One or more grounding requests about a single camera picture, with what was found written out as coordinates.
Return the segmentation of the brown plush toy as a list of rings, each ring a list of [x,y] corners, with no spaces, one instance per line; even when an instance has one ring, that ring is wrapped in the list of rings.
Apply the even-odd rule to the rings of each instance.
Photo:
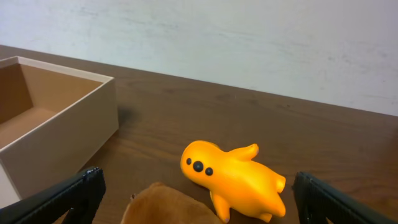
[[[131,196],[123,224],[209,224],[221,220],[204,203],[161,182]]]

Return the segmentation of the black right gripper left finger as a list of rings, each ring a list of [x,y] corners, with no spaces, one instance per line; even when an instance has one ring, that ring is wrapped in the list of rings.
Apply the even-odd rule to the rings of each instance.
[[[1,209],[1,224],[91,224],[106,192],[103,170],[90,167],[29,198]]]

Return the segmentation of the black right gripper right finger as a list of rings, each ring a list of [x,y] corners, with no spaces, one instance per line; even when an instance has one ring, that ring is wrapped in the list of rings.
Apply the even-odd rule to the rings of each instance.
[[[292,190],[300,224],[397,224],[308,172],[296,173]]]

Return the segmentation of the orange squishy figure toy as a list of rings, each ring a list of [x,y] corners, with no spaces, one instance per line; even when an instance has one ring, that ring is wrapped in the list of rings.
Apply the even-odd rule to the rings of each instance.
[[[229,222],[231,209],[268,223],[286,214],[280,197],[286,178],[253,161],[258,153],[257,144],[226,152],[212,142],[197,140],[183,151],[180,168],[185,177],[209,190],[223,223]]]

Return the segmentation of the white cardboard box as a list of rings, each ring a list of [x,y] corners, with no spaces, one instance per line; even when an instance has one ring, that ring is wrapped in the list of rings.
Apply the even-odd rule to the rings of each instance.
[[[77,173],[118,127],[113,77],[1,60],[1,206]]]

